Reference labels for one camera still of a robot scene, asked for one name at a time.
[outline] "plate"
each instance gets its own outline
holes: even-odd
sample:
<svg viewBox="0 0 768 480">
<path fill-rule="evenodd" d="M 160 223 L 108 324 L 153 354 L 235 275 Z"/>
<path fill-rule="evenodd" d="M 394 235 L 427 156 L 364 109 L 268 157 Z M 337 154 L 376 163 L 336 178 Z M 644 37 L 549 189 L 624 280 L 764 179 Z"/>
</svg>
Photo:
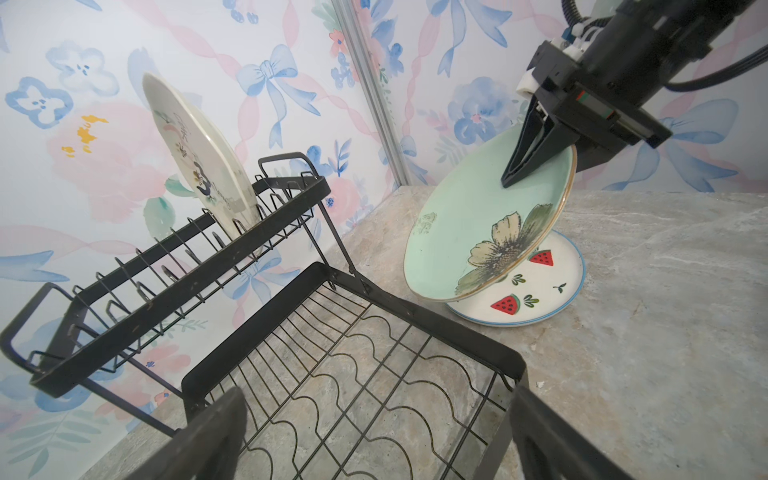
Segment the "plate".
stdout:
<svg viewBox="0 0 768 480">
<path fill-rule="evenodd" d="M 446 303 L 459 316 L 491 326 L 541 322 L 574 301 L 587 267 L 571 240 L 551 231 L 527 261 L 464 300 Z"/>
<path fill-rule="evenodd" d="M 144 74 L 154 123 L 181 174 L 224 232 L 237 238 L 259 221 L 257 197 L 232 148 L 202 112 L 162 78 Z"/>
<path fill-rule="evenodd" d="M 566 148 L 515 185 L 502 171 L 521 125 L 467 155 L 422 208 L 403 262 L 408 287 L 437 302 L 466 298 L 510 270 L 547 236 L 576 173 L 576 149 Z"/>
</svg>

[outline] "white plate with floral design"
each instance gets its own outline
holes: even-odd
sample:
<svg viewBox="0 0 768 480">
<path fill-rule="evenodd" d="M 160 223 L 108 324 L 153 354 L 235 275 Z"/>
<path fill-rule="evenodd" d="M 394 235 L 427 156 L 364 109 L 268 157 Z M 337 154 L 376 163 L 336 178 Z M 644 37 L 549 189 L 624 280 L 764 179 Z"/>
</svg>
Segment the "white plate with floral design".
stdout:
<svg viewBox="0 0 768 480">
<path fill-rule="evenodd" d="M 552 230 L 525 262 L 488 288 L 448 308 L 472 322 L 522 326 L 541 322 L 574 301 L 587 267 L 578 248 Z"/>
<path fill-rule="evenodd" d="M 221 133 L 162 78 L 144 74 L 144 93 L 154 123 L 184 179 L 230 238 L 259 221 L 257 197 Z"/>
</svg>

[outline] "robotic arm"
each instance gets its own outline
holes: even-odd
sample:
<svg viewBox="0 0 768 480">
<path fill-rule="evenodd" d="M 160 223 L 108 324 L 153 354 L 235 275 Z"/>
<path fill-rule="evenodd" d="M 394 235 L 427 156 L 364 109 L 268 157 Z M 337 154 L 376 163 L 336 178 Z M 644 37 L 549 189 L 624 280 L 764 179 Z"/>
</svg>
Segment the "robotic arm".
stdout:
<svg viewBox="0 0 768 480">
<path fill-rule="evenodd" d="M 661 145 L 672 133 L 641 106 L 662 87 L 710 87 L 768 60 L 766 46 L 704 78 L 669 83 L 689 62 L 704 58 L 709 43 L 753 2 L 624 0 L 613 18 L 590 22 L 574 0 L 562 0 L 571 31 L 580 38 L 545 41 L 531 59 L 518 86 L 531 102 L 502 185 L 520 181 L 574 144 L 577 171 L 604 164 L 641 140 Z"/>
</svg>

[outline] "wire rack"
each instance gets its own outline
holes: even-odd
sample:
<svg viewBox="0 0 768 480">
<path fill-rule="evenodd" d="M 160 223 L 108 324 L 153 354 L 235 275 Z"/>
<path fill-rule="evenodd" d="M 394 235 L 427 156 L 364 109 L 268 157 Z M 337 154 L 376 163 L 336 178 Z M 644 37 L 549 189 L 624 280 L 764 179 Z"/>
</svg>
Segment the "wire rack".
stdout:
<svg viewBox="0 0 768 480">
<path fill-rule="evenodd" d="M 304 159 L 298 177 L 264 164 Z M 0 334 L 0 348 L 59 397 L 76 385 L 156 429 L 170 426 L 115 395 L 94 374 L 129 363 L 184 401 L 187 420 L 228 389 L 247 401 L 242 478 L 489 478 L 511 433 L 513 386 L 527 384 L 512 349 L 378 288 L 354 267 L 323 198 L 325 179 L 302 154 L 259 160 L 260 222 L 231 240 L 204 210 L 86 288 L 45 284 Z M 348 273 L 326 261 L 306 222 L 326 220 Z M 171 385 L 135 359 L 263 255 L 304 230 L 313 263 L 182 380 Z M 49 293 L 67 303 L 48 348 L 22 356 L 12 340 Z"/>
<path fill-rule="evenodd" d="M 497 372 L 326 285 L 205 398 L 233 386 L 248 408 L 243 478 L 471 478 L 511 398 Z"/>
</svg>

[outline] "flower painting on plate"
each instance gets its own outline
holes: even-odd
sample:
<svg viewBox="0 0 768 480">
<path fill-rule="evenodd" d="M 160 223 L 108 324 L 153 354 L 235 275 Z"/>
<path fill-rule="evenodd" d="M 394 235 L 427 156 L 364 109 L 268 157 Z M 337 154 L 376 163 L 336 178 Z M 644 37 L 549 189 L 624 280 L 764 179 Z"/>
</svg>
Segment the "flower painting on plate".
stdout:
<svg viewBox="0 0 768 480">
<path fill-rule="evenodd" d="M 458 279 L 456 295 L 503 275 L 544 231 L 552 214 L 552 204 L 539 204 L 531 209 L 522 227 L 518 212 L 497 222 L 491 228 L 491 241 L 483 240 L 470 250 L 467 261 L 476 268 Z"/>
</svg>

